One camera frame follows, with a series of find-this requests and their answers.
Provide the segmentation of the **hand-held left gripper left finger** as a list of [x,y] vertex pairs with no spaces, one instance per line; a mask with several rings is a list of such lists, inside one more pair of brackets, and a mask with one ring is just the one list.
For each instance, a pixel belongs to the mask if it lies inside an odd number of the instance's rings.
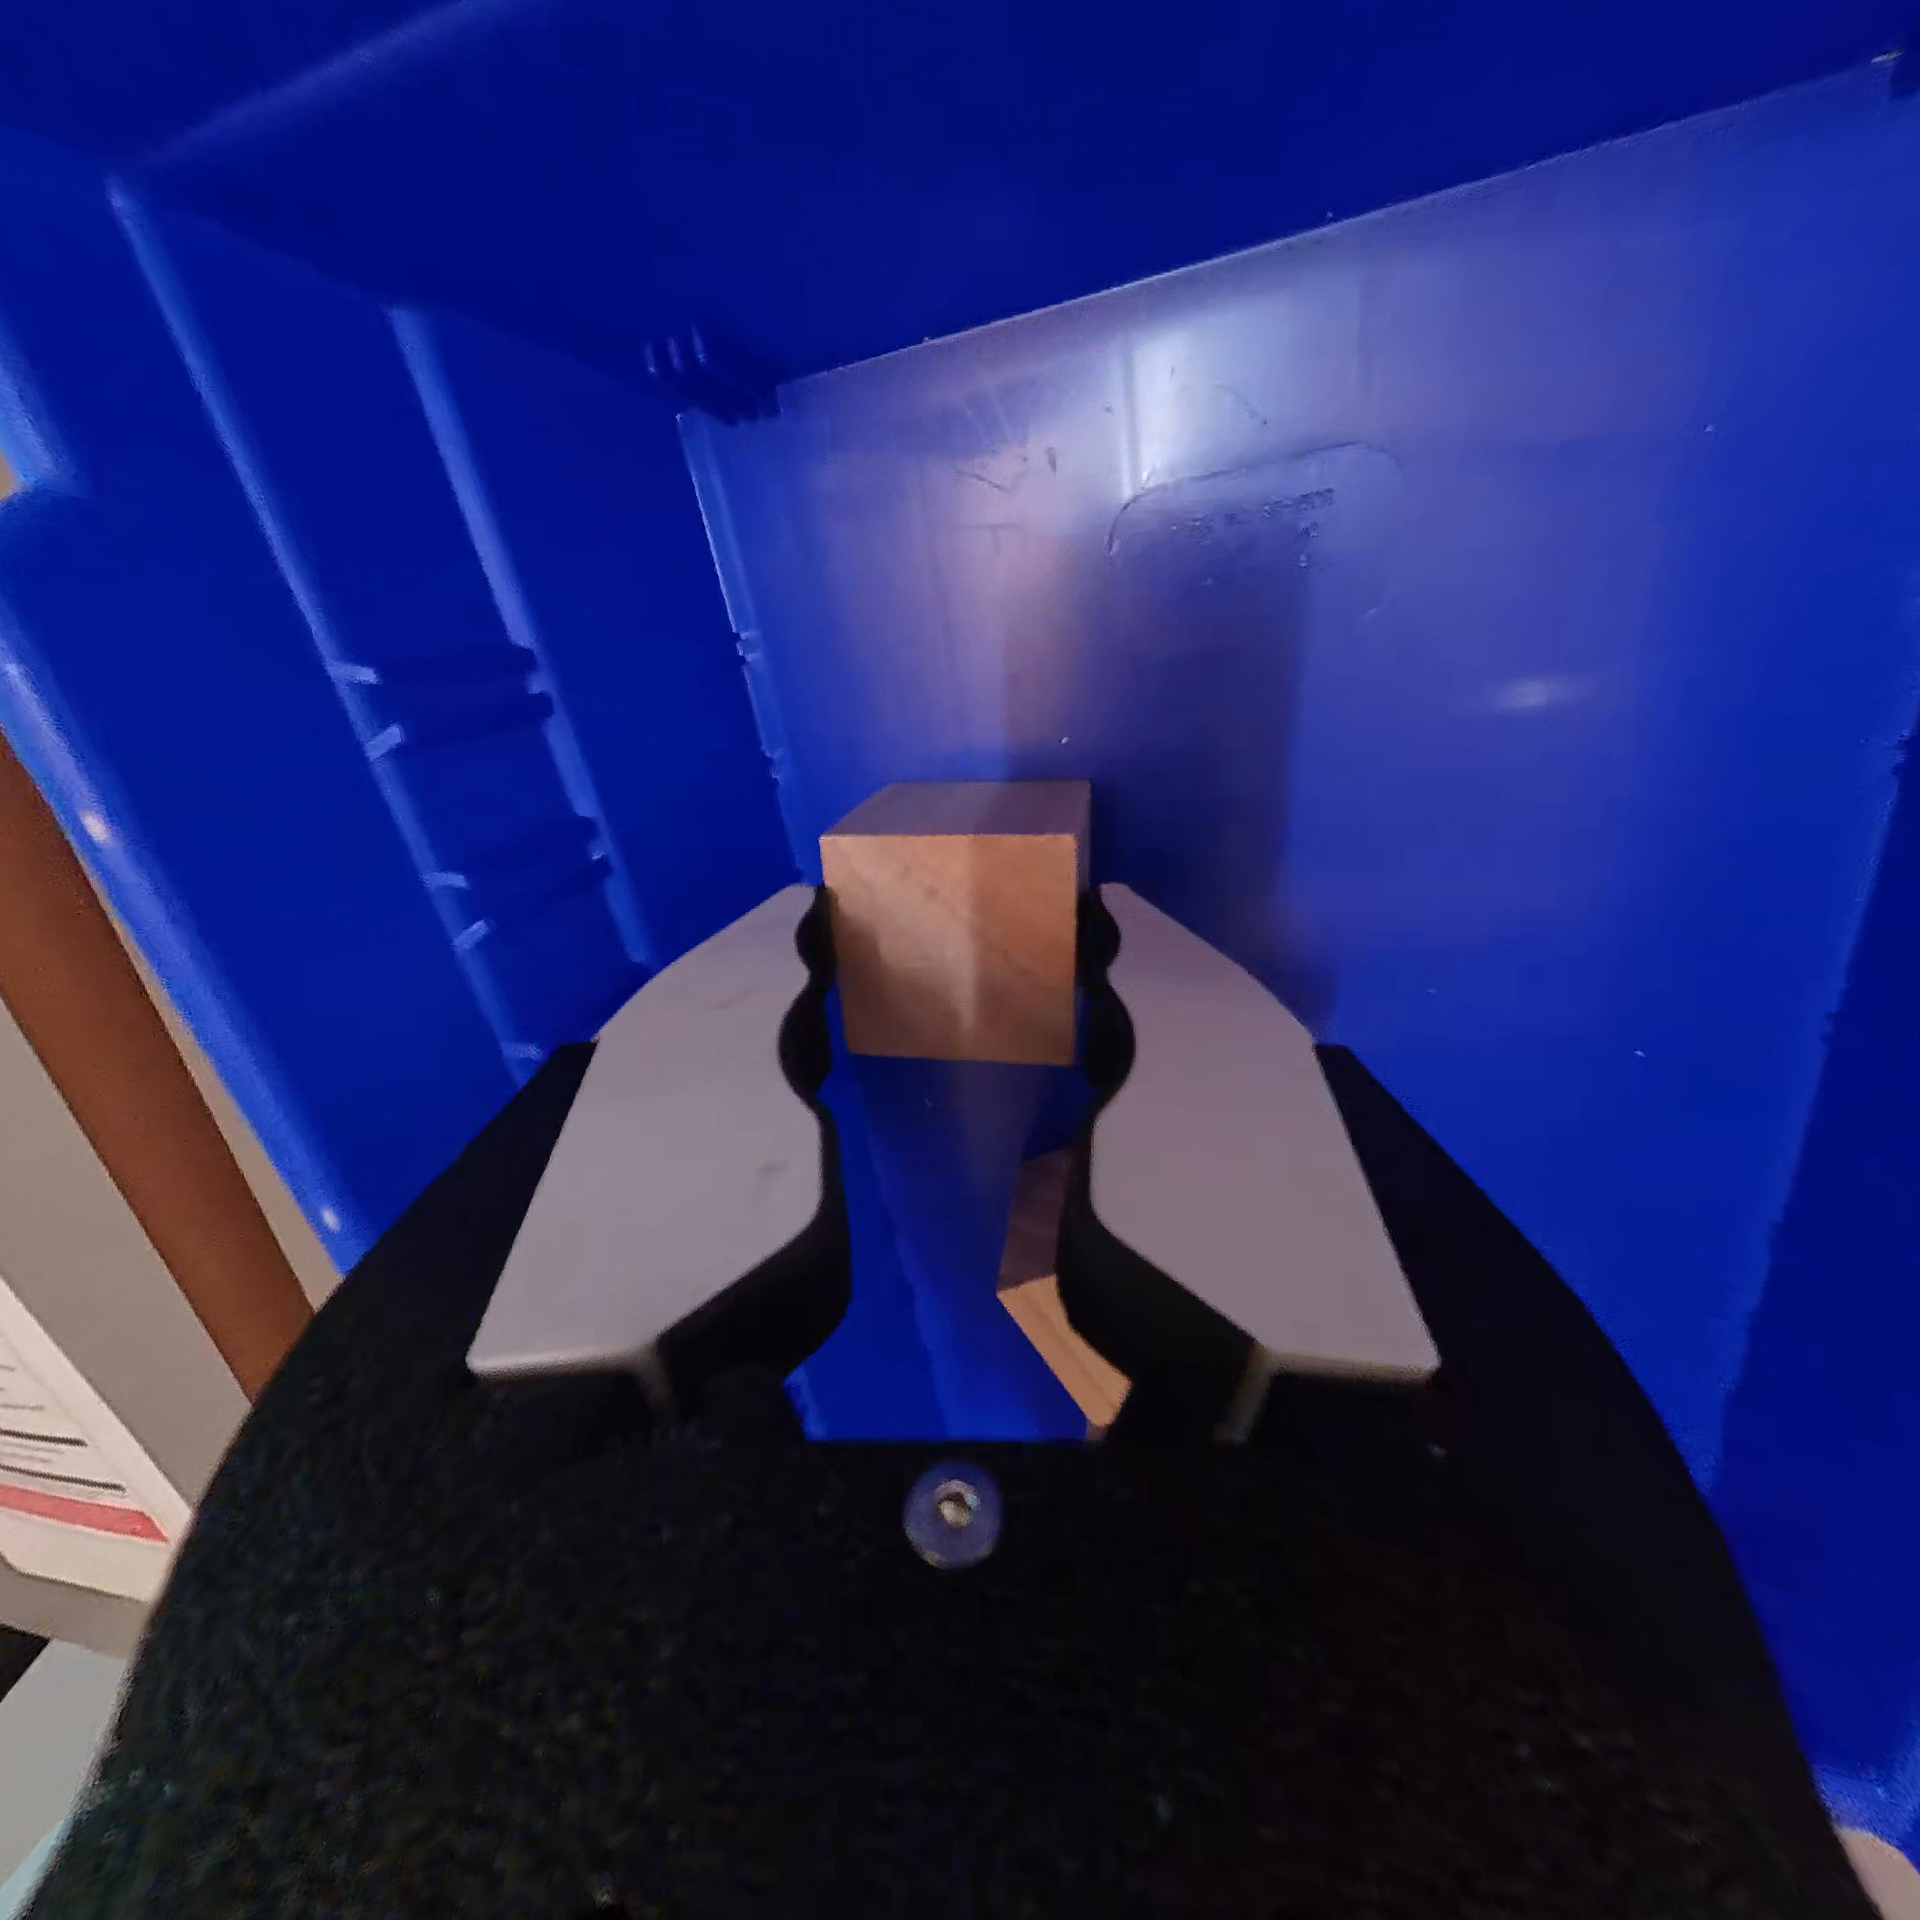
[[658,1420],[766,1402],[851,1306],[823,888],[693,946],[600,1031],[469,1349],[483,1382],[620,1376]]

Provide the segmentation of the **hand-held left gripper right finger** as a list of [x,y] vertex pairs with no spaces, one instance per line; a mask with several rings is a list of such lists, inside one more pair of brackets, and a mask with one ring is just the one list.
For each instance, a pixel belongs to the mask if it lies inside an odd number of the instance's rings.
[[1129,886],[1084,898],[1090,1112],[1060,1225],[1070,1327],[1132,1382],[1116,1436],[1250,1442],[1284,1380],[1443,1372],[1315,1036]]

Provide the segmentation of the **blue-striped wooden cube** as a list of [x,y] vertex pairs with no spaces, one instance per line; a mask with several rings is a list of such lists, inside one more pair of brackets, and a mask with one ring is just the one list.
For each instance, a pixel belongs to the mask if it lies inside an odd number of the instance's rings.
[[1068,1069],[1093,787],[891,781],[820,838],[848,1049]]
[[997,1269],[997,1299],[1086,1418],[1088,1436],[1100,1438],[1122,1408],[1132,1380],[1076,1333],[1064,1309],[1060,1242],[1070,1170],[1070,1148],[1021,1164]]

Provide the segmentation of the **blue plastic bin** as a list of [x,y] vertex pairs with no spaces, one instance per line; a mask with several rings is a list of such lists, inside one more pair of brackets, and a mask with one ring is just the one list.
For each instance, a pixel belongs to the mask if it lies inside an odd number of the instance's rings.
[[1916,1852],[1916,6],[7,6],[7,730],[339,1263],[1086,778]]

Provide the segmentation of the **laminated paper sheet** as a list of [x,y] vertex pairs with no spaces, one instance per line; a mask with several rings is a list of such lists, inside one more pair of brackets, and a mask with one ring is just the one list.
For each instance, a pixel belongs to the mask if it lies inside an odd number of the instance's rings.
[[4,1286],[4,1561],[152,1606],[190,1503],[106,1399]]

